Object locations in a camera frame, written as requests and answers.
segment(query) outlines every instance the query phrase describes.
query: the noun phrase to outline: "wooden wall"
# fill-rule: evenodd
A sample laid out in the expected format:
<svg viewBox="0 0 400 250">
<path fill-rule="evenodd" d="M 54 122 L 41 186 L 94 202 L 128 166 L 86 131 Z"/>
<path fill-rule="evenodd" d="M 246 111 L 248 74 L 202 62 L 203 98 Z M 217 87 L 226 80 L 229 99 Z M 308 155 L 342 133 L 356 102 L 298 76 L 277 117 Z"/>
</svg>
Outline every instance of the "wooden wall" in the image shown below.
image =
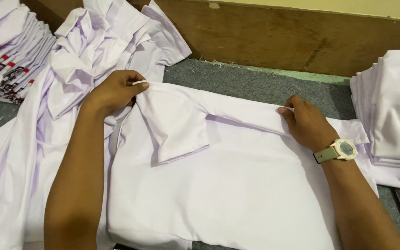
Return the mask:
<svg viewBox="0 0 400 250">
<path fill-rule="evenodd" d="M 82 0 L 21 0 L 56 30 Z M 141 9 L 150 0 L 128 0 Z M 400 49 L 400 20 L 202 0 L 155 0 L 192 58 L 352 76 Z"/>
</svg>

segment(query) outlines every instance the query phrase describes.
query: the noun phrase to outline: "wristwatch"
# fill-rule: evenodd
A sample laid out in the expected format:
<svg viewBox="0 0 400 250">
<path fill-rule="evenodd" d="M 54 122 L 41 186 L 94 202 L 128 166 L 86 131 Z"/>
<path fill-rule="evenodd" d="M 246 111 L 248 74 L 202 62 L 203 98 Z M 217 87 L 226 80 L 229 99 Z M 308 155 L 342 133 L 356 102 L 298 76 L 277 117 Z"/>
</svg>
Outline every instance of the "wristwatch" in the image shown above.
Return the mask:
<svg viewBox="0 0 400 250">
<path fill-rule="evenodd" d="M 313 155 L 317 163 L 320 164 L 331 159 L 354 160 L 358 154 L 353 142 L 347 139 L 337 139 L 329 148 L 314 153 Z"/>
</svg>

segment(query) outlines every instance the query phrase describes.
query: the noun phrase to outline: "watch face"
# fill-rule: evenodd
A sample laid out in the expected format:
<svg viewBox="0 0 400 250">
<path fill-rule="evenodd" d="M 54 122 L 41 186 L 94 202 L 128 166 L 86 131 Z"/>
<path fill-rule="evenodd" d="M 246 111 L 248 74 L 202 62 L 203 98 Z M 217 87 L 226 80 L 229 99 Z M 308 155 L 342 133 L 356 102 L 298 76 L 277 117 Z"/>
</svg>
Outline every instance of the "watch face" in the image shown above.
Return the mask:
<svg viewBox="0 0 400 250">
<path fill-rule="evenodd" d="M 346 155 L 353 155 L 354 154 L 354 148 L 350 144 L 348 144 L 346 142 L 342 142 L 340 144 L 339 148 Z"/>
</svg>

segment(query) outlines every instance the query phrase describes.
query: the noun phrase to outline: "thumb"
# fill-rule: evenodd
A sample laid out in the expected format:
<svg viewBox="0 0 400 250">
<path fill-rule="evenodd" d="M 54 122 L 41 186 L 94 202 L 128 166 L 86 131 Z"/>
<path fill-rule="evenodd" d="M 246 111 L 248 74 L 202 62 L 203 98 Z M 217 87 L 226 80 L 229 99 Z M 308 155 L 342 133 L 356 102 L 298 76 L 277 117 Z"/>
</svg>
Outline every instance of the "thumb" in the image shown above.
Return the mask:
<svg viewBox="0 0 400 250">
<path fill-rule="evenodd" d="M 286 120 L 286 123 L 288 123 L 288 127 L 291 129 L 292 127 L 296 126 L 296 117 L 294 116 L 294 112 L 291 111 L 290 109 L 287 109 L 285 107 L 281 107 L 277 110 L 283 118 Z"/>
<path fill-rule="evenodd" d="M 134 86 L 129 87 L 131 94 L 133 96 L 140 94 L 141 92 L 143 92 L 144 90 L 146 90 L 148 88 L 149 88 L 149 83 L 147 83 L 147 82 L 138 83 L 138 84 L 135 84 Z"/>
</svg>

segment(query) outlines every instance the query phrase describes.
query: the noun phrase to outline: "watch strap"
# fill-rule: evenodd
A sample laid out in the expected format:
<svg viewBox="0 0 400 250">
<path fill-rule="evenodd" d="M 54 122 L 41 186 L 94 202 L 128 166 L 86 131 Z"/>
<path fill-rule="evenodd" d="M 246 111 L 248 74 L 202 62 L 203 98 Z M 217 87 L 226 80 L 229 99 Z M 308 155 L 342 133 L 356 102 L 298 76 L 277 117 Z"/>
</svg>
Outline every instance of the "watch strap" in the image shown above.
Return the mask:
<svg viewBox="0 0 400 250">
<path fill-rule="evenodd" d="M 314 153 L 313 155 L 317 163 L 319 164 L 339 157 L 339 155 L 337 154 L 336 150 L 334 150 L 333 147 L 329 147 L 327 149 Z"/>
</svg>

